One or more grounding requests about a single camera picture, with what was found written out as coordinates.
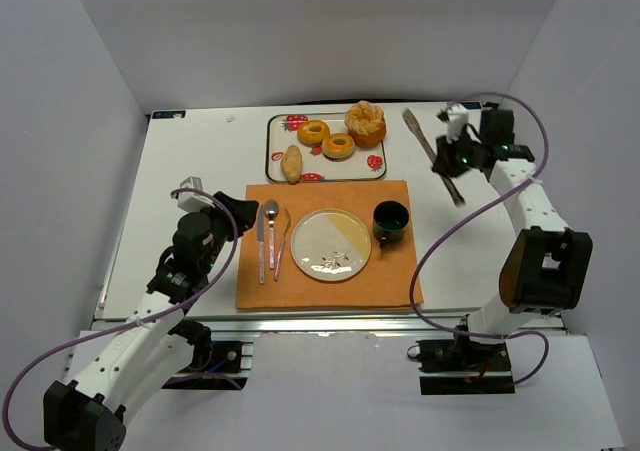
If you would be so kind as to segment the metal tongs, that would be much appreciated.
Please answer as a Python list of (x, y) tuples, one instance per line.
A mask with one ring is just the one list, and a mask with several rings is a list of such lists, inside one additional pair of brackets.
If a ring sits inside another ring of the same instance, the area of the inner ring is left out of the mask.
[[(415, 115), (412, 113), (410, 109), (405, 108), (402, 111), (402, 118), (407, 128), (409, 129), (409, 131), (413, 134), (413, 136), (418, 140), (418, 142), (422, 146), (423, 150), (429, 157), (431, 163), (435, 164), (436, 153), (432, 148), (432, 146), (427, 141)], [(445, 186), (446, 190), (448, 191), (449, 195), (451, 196), (455, 206), (456, 207), (464, 206), (466, 204), (466, 201), (462, 196), (462, 194), (460, 193), (460, 191), (455, 186), (455, 184), (453, 183), (453, 181), (449, 177), (445, 177), (445, 176), (440, 176), (440, 179), (443, 185)]]

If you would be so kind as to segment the yellow ring donut front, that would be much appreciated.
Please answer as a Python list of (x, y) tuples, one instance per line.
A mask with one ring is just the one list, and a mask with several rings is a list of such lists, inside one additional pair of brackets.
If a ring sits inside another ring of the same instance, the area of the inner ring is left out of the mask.
[(355, 151), (356, 145), (348, 133), (333, 133), (324, 138), (322, 152), (330, 159), (345, 159)]

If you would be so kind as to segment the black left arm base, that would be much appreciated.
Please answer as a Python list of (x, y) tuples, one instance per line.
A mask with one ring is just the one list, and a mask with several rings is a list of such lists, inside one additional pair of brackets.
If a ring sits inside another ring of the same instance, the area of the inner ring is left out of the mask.
[(240, 391), (245, 387), (253, 356), (251, 343), (213, 338), (208, 327), (193, 320), (183, 320), (169, 334), (187, 340), (192, 358), (164, 389)]

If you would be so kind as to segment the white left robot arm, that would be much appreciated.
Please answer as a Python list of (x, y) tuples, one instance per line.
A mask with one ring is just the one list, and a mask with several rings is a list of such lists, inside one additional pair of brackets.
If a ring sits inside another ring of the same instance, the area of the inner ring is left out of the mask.
[(203, 367), (211, 331), (187, 314), (212, 285), (223, 246), (236, 243), (256, 221), (259, 204), (217, 192), (183, 215), (171, 245), (123, 329), (67, 383), (43, 398), (44, 439), (58, 450), (118, 450), (141, 407), (178, 372)]

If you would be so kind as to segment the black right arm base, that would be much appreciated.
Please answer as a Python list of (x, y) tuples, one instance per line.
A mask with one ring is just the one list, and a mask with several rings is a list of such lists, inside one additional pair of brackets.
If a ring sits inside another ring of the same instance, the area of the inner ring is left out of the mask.
[(481, 344), (468, 337), (419, 340), (407, 349), (418, 364), (423, 396), (504, 395), (515, 392), (504, 343)]

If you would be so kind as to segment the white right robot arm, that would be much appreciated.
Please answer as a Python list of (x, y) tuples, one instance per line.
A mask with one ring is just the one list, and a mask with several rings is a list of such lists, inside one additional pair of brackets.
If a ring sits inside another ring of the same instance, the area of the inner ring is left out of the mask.
[(433, 169), (457, 178), (477, 169), (506, 199), (515, 243), (499, 273), (498, 293), (466, 319), (471, 340), (496, 344), (538, 315), (579, 303), (593, 241), (559, 216), (534, 174), (538, 164), (512, 131), (476, 129), (467, 112), (442, 111), (447, 133), (436, 141)]

